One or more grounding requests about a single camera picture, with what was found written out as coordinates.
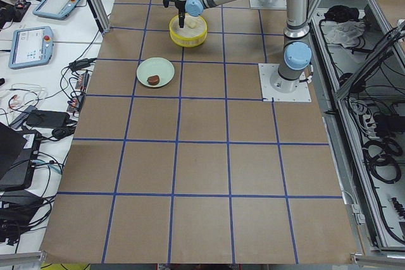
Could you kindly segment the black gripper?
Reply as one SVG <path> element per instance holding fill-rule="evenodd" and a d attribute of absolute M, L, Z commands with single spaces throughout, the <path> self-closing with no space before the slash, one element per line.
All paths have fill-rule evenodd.
<path fill-rule="evenodd" d="M 180 28 L 184 28 L 184 14 L 186 1 L 175 0 L 175 6 L 178 9 L 178 24 Z"/>

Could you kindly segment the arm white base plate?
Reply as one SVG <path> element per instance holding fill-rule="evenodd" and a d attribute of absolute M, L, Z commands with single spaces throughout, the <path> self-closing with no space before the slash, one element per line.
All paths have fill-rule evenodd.
<path fill-rule="evenodd" d="M 297 80 L 285 80 L 278 74 L 279 64 L 259 63 L 262 100 L 265 102 L 311 102 L 308 81 L 302 71 Z"/>
<path fill-rule="evenodd" d="M 287 9 L 287 0 L 249 0 L 251 9 L 281 10 Z"/>

